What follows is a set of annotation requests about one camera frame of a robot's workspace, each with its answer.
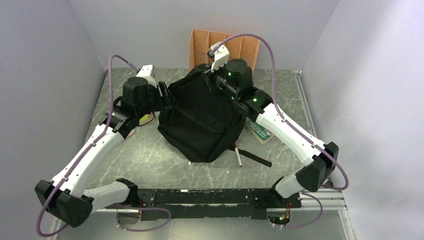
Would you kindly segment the green treehouse paperback book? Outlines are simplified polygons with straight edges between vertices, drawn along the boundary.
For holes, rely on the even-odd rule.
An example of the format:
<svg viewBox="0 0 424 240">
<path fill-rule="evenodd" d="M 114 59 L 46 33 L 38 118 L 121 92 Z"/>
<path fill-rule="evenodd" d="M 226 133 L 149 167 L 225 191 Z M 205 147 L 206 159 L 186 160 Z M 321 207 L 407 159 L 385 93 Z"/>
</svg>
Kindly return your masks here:
<svg viewBox="0 0 424 240">
<path fill-rule="evenodd" d="M 275 136 L 271 131 L 248 118 L 246 119 L 245 126 L 261 145 L 265 144 Z"/>
</svg>

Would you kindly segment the black student backpack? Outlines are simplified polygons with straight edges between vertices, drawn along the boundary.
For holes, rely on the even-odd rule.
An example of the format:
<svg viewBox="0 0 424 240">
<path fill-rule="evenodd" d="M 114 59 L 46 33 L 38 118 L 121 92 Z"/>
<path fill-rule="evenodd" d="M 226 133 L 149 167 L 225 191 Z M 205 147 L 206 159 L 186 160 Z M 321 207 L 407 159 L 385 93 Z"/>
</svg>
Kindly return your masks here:
<svg viewBox="0 0 424 240">
<path fill-rule="evenodd" d="M 193 163 L 211 163 L 233 149 L 246 123 L 222 92 L 210 90 L 202 77 L 205 70 L 206 64 L 197 65 L 170 84 L 175 102 L 158 117 L 158 131 Z"/>
</svg>

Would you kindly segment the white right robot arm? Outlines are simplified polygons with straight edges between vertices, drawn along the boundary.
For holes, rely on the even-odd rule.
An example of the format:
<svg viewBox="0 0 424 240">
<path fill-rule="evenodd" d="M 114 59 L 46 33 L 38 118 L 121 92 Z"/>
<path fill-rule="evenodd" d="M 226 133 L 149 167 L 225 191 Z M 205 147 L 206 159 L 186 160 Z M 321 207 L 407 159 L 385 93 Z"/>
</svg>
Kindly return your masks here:
<svg viewBox="0 0 424 240">
<path fill-rule="evenodd" d="M 275 207 L 296 193 L 318 191 L 336 168 L 339 148 L 334 142 L 324 143 L 285 115 L 269 94 L 254 86 L 252 69 L 240 58 L 221 66 L 207 63 L 202 77 L 211 90 L 222 92 L 243 116 L 269 130 L 300 159 L 301 169 L 274 184 L 269 199 Z"/>
</svg>

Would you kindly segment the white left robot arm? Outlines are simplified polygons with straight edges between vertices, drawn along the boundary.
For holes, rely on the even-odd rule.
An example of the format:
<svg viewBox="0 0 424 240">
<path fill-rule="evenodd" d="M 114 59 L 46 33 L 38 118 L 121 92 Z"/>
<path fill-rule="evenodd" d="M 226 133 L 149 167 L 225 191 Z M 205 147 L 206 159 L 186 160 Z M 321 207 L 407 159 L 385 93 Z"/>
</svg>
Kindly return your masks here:
<svg viewBox="0 0 424 240">
<path fill-rule="evenodd" d="M 90 140 L 52 180 L 41 180 L 35 187 L 43 210 L 72 228 L 82 225 L 99 209 L 114 204 L 126 208 L 139 204 L 138 186 L 127 179 L 118 178 L 92 189 L 87 185 L 97 166 L 139 126 L 144 115 L 170 109 L 175 101 L 164 81 L 139 76 L 124 83 L 117 99 L 113 98 L 112 90 L 109 98 L 109 110 Z"/>
</svg>

